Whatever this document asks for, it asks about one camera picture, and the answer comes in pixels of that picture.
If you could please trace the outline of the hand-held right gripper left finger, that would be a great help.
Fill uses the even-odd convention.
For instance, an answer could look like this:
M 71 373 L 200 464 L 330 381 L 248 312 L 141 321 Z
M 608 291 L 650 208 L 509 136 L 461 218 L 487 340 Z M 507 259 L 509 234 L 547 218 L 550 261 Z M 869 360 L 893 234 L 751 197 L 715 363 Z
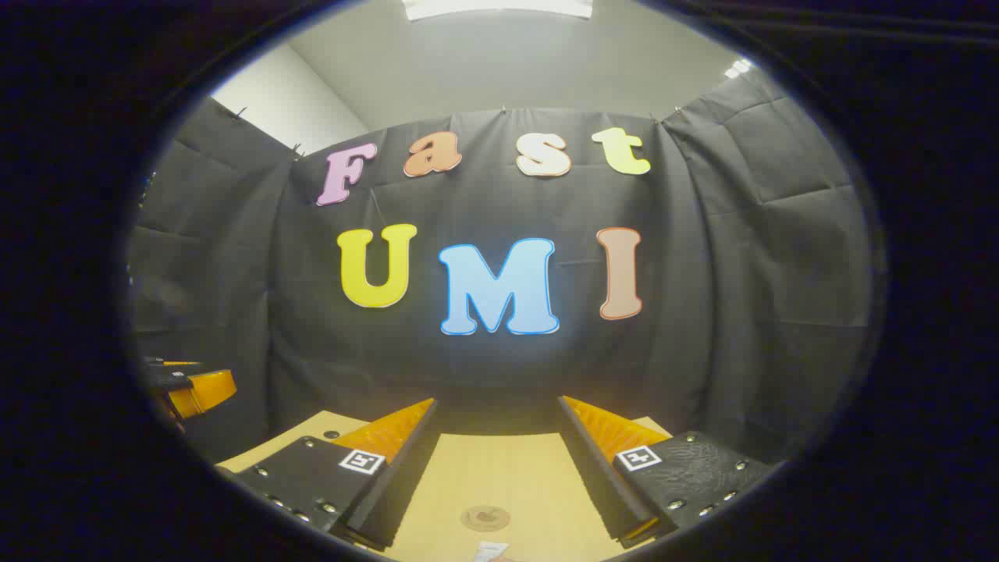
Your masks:
M 295 423 L 215 468 L 314 533 L 383 551 L 434 451 L 438 405 L 427 398 L 362 421 L 312 401 Z

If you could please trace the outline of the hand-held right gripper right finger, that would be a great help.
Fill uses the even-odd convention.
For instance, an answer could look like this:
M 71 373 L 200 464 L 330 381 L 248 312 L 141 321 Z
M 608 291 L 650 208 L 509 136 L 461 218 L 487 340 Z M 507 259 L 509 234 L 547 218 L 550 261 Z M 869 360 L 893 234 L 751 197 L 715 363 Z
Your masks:
M 702 432 L 670 436 L 572 397 L 556 402 L 586 492 L 625 548 L 699 525 L 773 471 Z

